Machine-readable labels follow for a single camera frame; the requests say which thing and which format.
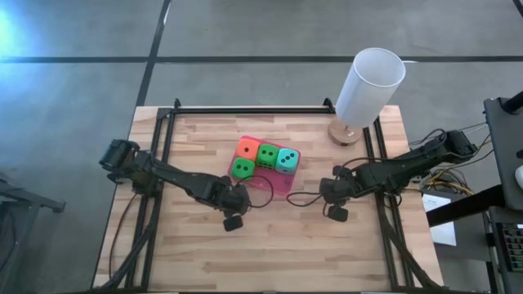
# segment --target gray floor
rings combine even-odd
[[[147,56],[162,0],[4,0],[0,56]],[[523,55],[511,0],[176,0],[160,56]],[[351,64],[156,65],[146,105],[317,105],[336,98]],[[0,172],[64,199],[42,211],[20,292],[70,292],[92,281],[114,192],[97,164],[125,138],[145,64],[0,64]],[[410,140],[484,120],[482,101],[521,90],[523,63],[407,64],[390,103]],[[481,142],[486,129],[470,134]],[[498,184],[494,157],[463,170]],[[472,261],[440,259],[447,286],[485,290]]]

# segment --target die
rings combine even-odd
[[[293,149],[282,148],[276,159],[276,171],[285,175],[293,175],[297,169],[300,154]]]
[[[245,158],[236,158],[232,163],[230,174],[240,179],[252,176],[254,174],[254,161]]]
[[[259,167],[275,169],[278,152],[278,147],[274,145],[261,144],[256,157],[256,165]]]
[[[260,143],[250,139],[240,139],[238,147],[236,147],[236,155],[241,158],[255,161],[260,148]]]

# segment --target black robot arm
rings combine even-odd
[[[182,171],[140,151],[132,141],[113,140],[100,165],[110,172],[107,177],[115,183],[119,179],[131,180],[133,190],[139,194],[154,197],[160,180],[182,188],[197,202],[223,211],[227,231],[243,226],[240,216],[251,205],[245,186],[232,185],[228,176]]]
[[[320,182],[320,193],[325,202],[333,204],[328,216],[336,221],[346,221],[347,211],[341,206],[350,198],[375,192],[399,194],[413,177],[440,163],[463,163],[475,155],[477,147],[462,131],[441,131],[425,145],[397,158],[381,159],[379,163],[365,163],[353,169],[334,167],[333,175],[337,178],[323,178]]]

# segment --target wooden tabletop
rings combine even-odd
[[[140,144],[142,149],[150,148],[156,111],[156,107],[136,109],[129,140]],[[320,179],[330,177],[334,165],[367,156],[363,138],[349,147],[330,141],[326,130],[332,117],[332,114],[178,114],[169,163],[185,171],[222,176],[227,172],[238,139],[254,136],[298,149],[302,159],[293,191],[317,192]],[[389,157],[407,152],[399,107],[386,106],[380,118]],[[372,134],[375,153],[379,154],[373,130]],[[248,190],[254,204],[264,203],[268,197],[265,191]],[[95,286],[108,279],[110,245],[132,195],[130,185],[120,185],[116,190]],[[296,200],[304,203],[311,197]],[[123,222],[114,249],[113,271],[130,249],[138,198]],[[196,203],[183,190],[166,185],[150,291],[389,290],[374,196],[348,202],[346,223],[324,217],[323,205],[319,201],[300,208],[274,201],[265,208],[253,208],[244,216],[243,228],[227,233],[222,226],[222,213]],[[400,214],[409,250],[430,277],[442,284],[419,193],[403,194]],[[401,276],[397,253],[395,259]],[[137,277],[139,281],[141,268]]]

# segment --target pink tray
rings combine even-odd
[[[271,143],[266,140],[259,140],[257,138],[253,138],[251,136],[242,136],[241,139],[255,140],[256,142],[259,142],[260,144],[271,144],[280,149],[288,148],[288,147],[285,147],[282,145]],[[299,165],[300,160],[302,160],[302,154],[298,150],[296,150],[296,152],[298,153],[297,164]],[[233,177],[230,172],[232,170],[232,163],[235,161],[235,159],[237,157],[238,156],[236,156],[236,152],[235,152],[235,155],[233,156],[232,160],[230,161],[229,171],[227,172],[233,181],[238,181],[238,178]],[[284,199],[284,197],[277,197],[277,195],[287,195],[290,192],[291,188],[293,187],[294,176],[296,175],[296,173],[294,175],[284,175],[277,171],[270,170],[267,168],[255,167],[254,175],[255,175],[255,177],[253,177],[251,180],[244,180],[242,183],[245,183],[246,185],[251,185],[252,187],[255,187],[258,189],[270,191],[270,186],[267,183],[267,181],[264,180],[263,178],[259,177],[259,176],[264,176],[267,178],[267,180],[270,180],[272,186],[275,189],[275,199]]]

